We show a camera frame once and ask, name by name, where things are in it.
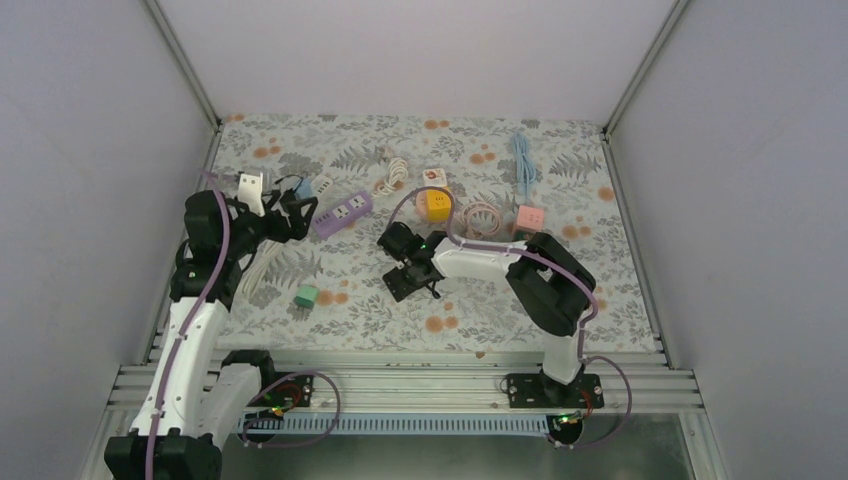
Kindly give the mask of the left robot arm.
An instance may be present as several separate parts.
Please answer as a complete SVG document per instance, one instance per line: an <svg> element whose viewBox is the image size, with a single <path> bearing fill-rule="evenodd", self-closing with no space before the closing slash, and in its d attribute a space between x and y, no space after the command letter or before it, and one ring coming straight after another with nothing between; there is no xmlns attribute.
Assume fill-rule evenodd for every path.
<svg viewBox="0 0 848 480"><path fill-rule="evenodd" d="M242 259L265 241L304 239L319 201L275 191L260 205L262 215L215 190L186 200L188 237L170 280L161 358L128 433L111 437L105 447L114 478L219 478L223 447L242 411L276 396L279 380L265 350L229 353L214 386L204 385L242 279Z"/></svg>

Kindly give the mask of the pink cube socket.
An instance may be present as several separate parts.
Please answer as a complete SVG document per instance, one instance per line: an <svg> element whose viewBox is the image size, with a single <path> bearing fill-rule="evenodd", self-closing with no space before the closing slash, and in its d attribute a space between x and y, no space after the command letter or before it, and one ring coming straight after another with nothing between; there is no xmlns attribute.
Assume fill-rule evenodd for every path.
<svg viewBox="0 0 848 480"><path fill-rule="evenodd" d="M545 212L541 208L520 205L513 223L512 234L517 229L540 232L544 228Z"/></svg>

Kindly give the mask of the dark green cube socket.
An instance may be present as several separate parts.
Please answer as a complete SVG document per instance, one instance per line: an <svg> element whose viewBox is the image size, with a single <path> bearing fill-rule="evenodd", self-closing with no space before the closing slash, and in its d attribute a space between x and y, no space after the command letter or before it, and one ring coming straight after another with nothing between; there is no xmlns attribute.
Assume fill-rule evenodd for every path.
<svg viewBox="0 0 848 480"><path fill-rule="evenodd" d="M527 241L533 237L534 231L517 229L512 234L513 241Z"/></svg>

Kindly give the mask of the black power adapter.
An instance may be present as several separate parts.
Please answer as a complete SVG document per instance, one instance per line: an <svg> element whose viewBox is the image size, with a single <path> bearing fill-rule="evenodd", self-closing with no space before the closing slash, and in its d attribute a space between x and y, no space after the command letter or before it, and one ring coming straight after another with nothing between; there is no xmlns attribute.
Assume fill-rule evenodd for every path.
<svg viewBox="0 0 848 480"><path fill-rule="evenodd" d="M300 200L298 191L304 185L306 177L302 174L287 174L276 180L270 192L269 202L271 205L283 205L295 200Z"/></svg>

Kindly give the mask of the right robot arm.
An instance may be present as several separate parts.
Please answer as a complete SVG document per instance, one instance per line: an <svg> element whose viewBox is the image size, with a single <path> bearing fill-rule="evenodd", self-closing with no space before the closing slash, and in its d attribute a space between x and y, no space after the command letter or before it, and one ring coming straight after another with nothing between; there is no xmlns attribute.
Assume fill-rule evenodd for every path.
<svg viewBox="0 0 848 480"><path fill-rule="evenodd" d="M449 278L489 281L509 288L542 331L543 361L537 373L511 373L501 389L513 409L585 409L605 405L603 388L581 361L581 320L592 310L594 277L552 236L536 233L507 243L453 239L437 230L428 237L393 222L377 241L397 265L384 274L392 297L434 291Z"/></svg>

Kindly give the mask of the blue cube socket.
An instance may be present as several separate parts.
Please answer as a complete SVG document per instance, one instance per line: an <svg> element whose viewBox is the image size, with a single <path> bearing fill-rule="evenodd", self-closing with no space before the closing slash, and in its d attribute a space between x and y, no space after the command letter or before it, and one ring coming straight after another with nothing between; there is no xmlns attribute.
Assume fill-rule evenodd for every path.
<svg viewBox="0 0 848 480"><path fill-rule="evenodd" d="M294 196L297 200L311 198L313 196L311 181L309 179L300 180L294 189Z"/></svg>

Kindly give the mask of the white cube socket with sticker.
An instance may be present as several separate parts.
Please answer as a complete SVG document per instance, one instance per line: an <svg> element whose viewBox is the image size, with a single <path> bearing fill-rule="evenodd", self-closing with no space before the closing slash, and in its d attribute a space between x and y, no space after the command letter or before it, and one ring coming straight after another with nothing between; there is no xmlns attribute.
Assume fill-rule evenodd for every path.
<svg viewBox="0 0 848 480"><path fill-rule="evenodd" d="M448 186L445 170L431 168L422 171L423 183L427 187L446 188Z"/></svg>

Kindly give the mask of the yellow cube socket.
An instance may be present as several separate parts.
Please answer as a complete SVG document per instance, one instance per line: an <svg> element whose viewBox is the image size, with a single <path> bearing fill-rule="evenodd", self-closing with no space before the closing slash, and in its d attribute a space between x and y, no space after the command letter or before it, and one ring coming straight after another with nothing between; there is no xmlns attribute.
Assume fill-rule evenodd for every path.
<svg viewBox="0 0 848 480"><path fill-rule="evenodd" d="M442 190L428 189L425 193L426 220L429 223L445 222L450 217L453 203L451 195Z"/></svg>

